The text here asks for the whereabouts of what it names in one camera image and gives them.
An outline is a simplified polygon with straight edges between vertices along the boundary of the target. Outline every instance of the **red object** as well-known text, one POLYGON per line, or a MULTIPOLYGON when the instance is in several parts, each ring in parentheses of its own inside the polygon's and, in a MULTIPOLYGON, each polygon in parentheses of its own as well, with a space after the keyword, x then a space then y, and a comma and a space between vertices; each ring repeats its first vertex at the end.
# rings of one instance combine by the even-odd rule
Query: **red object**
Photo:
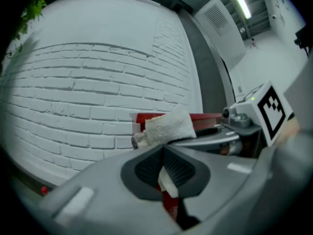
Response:
MULTIPOLYGON (((136 116, 136 123, 140 123, 140 131, 145 130, 146 120, 162 116, 165 113, 138 113, 136 116)), ((221 113, 202 113, 190 114, 190 118, 195 130, 201 130, 217 124, 217 119, 222 118, 221 113)))
POLYGON ((172 198, 167 191, 162 192, 163 196, 163 206, 166 209, 167 213, 174 219, 177 220, 177 213, 178 213, 178 198, 172 198))
POLYGON ((48 188, 45 186, 41 187, 41 193, 43 196, 46 196, 49 193, 48 188))

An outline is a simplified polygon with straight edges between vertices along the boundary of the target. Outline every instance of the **white wall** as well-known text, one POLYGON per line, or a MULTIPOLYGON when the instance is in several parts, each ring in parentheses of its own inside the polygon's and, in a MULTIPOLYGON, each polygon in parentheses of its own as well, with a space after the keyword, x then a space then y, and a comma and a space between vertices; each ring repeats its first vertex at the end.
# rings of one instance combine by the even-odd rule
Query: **white wall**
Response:
POLYGON ((287 47, 297 66, 302 68, 307 61, 303 49, 294 43, 295 33, 305 26, 305 21, 290 0, 265 0, 271 30, 287 47))
MULTIPOLYGON (((272 32, 266 31, 245 41, 247 54, 241 62, 230 71, 234 88, 241 86, 243 94, 265 82, 271 81, 279 93, 283 94, 294 81, 301 69, 290 54, 289 49, 272 32)), ((237 94, 236 100, 242 98, 237 94)), ((287 116, 292 109, 284 101, 287 116)))
POLYGON ((4 61, 0 82, 1 145, 36 177, 59 185, 130 151, 139 126, 129 113, 179 104, 201 112, 175 12, 136 0, 60 0, 43 16, 22 54, 4 61))
MULTIPOLYGON (((303 49, 294 43, 295 33, 305 22, 290 0, 265 0, 271 30, 245 41, 247 53, 241 62, 230 70, 230 76, 238 101, 257 85, 272 81, 280 93, 284 93, 302 71, 308 58, 303 49)), ((292 112, 285 101, 287 115, 292 112)))

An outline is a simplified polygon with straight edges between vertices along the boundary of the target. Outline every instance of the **towel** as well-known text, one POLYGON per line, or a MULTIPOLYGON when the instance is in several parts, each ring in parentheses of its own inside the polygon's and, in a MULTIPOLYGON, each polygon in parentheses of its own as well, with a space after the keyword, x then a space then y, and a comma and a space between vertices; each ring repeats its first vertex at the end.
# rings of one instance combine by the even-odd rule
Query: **towel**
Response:
MULTIPOLYGON (((162 116, 146 120, 145 127, 146 130, 136 133, 132 138, 135 149, 196 137, 190 115, 184 109, 176 109, 162 116)), ((164 167, 159 173, 158 183, 162 191, 167 191, 172 198, 178 197, 178 190, 164 167)))

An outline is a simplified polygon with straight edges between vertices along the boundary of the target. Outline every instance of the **green plant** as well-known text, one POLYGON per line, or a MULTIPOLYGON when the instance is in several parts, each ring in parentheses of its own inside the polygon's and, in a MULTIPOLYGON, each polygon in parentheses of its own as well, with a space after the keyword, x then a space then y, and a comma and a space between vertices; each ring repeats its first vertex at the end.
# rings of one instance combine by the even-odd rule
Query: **green plant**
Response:
MULTIPOLYGON (((29 4, 25 7, 25 10, 23 11, 21 15, 21 20, 19 27, 17 28, 16 33, 13 35, 12 40, 20 40, 22 34, 26 34, 28 30, 28 21, 29 20, 35 20, 37 17, 39 20, 39 17, 42 16, 42 9, 46 7, 47 4, 45 0, 31 0, 29 4)), ((22 51, 22 44, 16 48, 18 52, 22 51)), ((7 56, 12 56, 12 52, 7 53, 7 56)))

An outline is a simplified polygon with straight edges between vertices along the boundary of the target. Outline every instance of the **white brick wall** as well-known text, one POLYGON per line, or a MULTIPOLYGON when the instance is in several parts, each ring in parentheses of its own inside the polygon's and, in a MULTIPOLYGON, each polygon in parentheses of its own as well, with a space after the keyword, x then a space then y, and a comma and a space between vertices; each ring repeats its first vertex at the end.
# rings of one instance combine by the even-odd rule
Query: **white brick wall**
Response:
POLYGON ((59 185, 91 163, 131 150, 130 113, 193 105, 177 15, 159 8, 152 55, 102 44, 62 44, 4 61, 1 145, 26 170, 59 185))

